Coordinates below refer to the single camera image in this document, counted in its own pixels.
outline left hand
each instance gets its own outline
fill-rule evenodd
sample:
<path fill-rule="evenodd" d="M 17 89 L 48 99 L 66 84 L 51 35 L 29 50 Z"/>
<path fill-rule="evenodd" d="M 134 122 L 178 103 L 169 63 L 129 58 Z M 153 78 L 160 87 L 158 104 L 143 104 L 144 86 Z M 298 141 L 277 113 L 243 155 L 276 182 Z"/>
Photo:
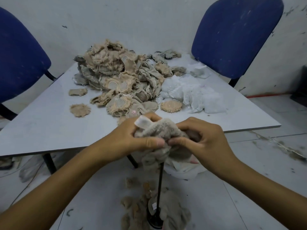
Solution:
<path fill-rule="evenodd" d="M 156 122 L 161 119 L 153 112 L 146 113 L 145 116 Z M 134 151 L 144 151 L 146 149 L 163 148 L 165 141 L 157 137 L 134 138 L 137 130 L 134 122 L 138 117 L 126 119 L 115 128 L 109 135 L 98 140 L 88 147 L 91 158 L 96 162 L 110 163 Z"/>

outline fabric tag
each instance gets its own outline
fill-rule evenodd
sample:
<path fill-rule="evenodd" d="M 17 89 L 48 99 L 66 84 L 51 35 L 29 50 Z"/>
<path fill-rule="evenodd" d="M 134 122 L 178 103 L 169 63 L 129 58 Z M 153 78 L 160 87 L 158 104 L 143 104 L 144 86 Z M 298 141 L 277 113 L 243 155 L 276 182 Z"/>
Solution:
<path fill-rule="evenodd" d="M 147 118 L 144 115 L 141 115 L 135 122 L 134 122 L 135 126 L 145 130 L 150 128 L 150 126 L 153 124 L 153 122 Z"/>
<path fill-rule="evenodd" d="M 153 206 L 153 210 L 155 210 L 157 208 L 157 203 L 153 203 L 152 206 Z"/>

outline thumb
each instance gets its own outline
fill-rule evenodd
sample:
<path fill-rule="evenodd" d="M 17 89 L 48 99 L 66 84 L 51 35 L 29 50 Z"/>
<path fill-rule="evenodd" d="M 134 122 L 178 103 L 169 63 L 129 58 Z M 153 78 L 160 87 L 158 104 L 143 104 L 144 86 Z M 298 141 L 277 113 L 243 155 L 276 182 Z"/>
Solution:
<path fill-rule="evenodd" d="M 134 138 L 131 147 L 133 151 L 143 151 L 146 149 L 163 148 L 164 145 L 165 145 L 164 139 L 157 137 L 142 137 L 142 138 Z"/>
<path fill-rule="evenodd" d="M 191 152 L 195 151 L 195 148 L 199 146 L 198 143 L 188 138 L 185 138 L 185 137 L 174 137 L 174 138 L 171 138 L 167 143 L 170 146 L 181 145 L 189 149 Z"/>

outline forearm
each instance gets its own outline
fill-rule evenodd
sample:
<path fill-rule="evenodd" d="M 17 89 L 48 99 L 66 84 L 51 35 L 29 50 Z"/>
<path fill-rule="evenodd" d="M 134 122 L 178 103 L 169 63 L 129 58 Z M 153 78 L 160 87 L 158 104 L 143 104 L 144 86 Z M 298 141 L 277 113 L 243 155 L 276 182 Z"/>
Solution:
<path fill-rule="evenodd" d="M 88 158 L 86 148 L 44 183 L 0 215 L 5 230 L 48 230 L 73 197 L 101 167 Z"/>
<path fill-rule="evenodd" d="M 225 181 L 241 191 L 288 229 L 307 226 L 307 198 L 266 178 L 242 162 Z"/>

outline chair backrest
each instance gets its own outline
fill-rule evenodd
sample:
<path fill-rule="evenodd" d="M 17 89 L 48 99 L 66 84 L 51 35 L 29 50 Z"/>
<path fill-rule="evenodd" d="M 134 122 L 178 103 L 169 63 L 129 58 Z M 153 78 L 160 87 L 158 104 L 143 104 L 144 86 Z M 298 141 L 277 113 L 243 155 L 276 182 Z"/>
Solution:
<path fill-rule="evenodd" d="M 51 61 L 27 28 L 0 7 L 0 103 L 30 88 Z"/>
<path fill-rule="evenodd" d="M 231 79 L 248 69 L 279 22 L 282 0 L 218 0 L 198 27 L 192 54 Z"/>

